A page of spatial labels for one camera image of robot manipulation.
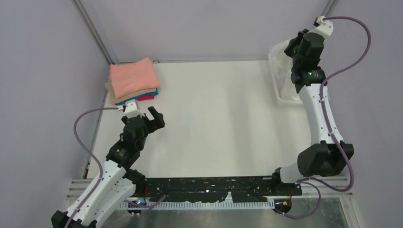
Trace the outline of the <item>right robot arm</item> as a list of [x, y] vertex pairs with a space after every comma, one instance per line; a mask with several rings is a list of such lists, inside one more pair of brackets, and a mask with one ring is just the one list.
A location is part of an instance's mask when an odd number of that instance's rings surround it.
[[326, 75], [319, 66], [324, 42], [324, 35], [305, 29], [295, 38], [275, 45], [268, 54], [277, 96], [291, 82], [291, 91], [299, 95], [305, 107], [311, 139], [311, 145], [297, 156], [295, 163], [273, 172], [271, 188], [278, 195], [285, 194], [290, 184], [307, 180], [338, 192], [347, 192], [354, 184], [351, 177], [341, 189], [317, 178], [339, 175], [344, 167], [352, 171], [350, 159], [355, 152], [352, 144], [345, 143], [331, 112]]

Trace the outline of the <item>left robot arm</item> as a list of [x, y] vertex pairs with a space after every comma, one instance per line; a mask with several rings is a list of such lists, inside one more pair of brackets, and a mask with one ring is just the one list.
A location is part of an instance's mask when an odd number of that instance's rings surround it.
[[130, 196], [145, 193], [145, 177], [131, 166], [140, 157], [149, 134], [164, 128], [163, 114], [153, 106], [148, 108], [153, 119], [143, 114], [136, 104], [117, 107], [123, 111], [123, 132], [101, 163], [90, 153], [99, 167], [93, 179], [78, 199], [65, 211], [56, 211], [51, 218], [54, 228], [100, 228], [109, 216]]

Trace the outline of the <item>folded magenta t-shirt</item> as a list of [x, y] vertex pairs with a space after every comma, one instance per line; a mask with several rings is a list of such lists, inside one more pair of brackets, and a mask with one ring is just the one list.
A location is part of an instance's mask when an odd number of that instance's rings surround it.
[[145, 100], [153, 100], [154, 97], [155, 97], [155, 95], [142, 95], [142, 96], [135, 97], [134, 99], [137, 101], [145, 101]]

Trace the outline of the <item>folded tan t-shirt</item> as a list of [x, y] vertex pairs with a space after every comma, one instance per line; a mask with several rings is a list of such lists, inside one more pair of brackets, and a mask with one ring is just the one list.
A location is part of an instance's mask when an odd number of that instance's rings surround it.
[[116, 95], [115, 95], [115, 91], [114, 91], [114, 89], [112, 87], [112, 83], [111, 83], [110, 79], [108, 79], [108, 81], [105, 83], [105, 87], [106, 87], [107, 91], [109, 92], [109, 100], [113, 104], [119, 103], [119, 102], [121, 102], [123, 100], [129, 99], [129, 98], [132, 98], [132, 97], [135, 97], [135, 96], [138, 96], [138, 95], [143, 95], [145, 93], [153, 92], [153, 91], [156, 90], [156, 88], [143, 89], [143, 90], [139, 90], [139, 91], [136, 91], [136, 92], [129, 93], [129, 94], [124, 95], [124, 96], [122, 96], [120, 98], [117, 98]]

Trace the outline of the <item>folded pink t-shirt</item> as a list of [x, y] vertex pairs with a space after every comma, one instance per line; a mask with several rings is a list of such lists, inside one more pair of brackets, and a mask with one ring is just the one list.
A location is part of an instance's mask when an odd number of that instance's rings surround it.
[[117, 98], [160, 86], [153, 63], [148, 57], [135, 63], [110, 65], [109, 78]]

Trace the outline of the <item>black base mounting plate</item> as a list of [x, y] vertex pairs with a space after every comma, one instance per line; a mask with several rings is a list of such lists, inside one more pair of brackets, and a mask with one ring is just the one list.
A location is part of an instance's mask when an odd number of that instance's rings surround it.
[[134, 196], [156, 202], [264, 202], [267, 197], [301, 196], [300, 186], [277, 183], [271, 176], [147, 178], [140, 181]]

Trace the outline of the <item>aluminium frame rail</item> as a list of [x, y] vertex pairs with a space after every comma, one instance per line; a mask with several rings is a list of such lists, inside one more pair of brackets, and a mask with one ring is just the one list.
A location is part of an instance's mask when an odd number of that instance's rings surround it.
[[87, 28], [95, 39], [101, 52], [103, 53], [106, 61], [109, 64], [116, 64], [119, 62], [112, 44], [109, 41], [106, 31], [104, 30], [100, 18], [90, 0], [72, 0], [75, 4], [79, 14], [83, 18]]

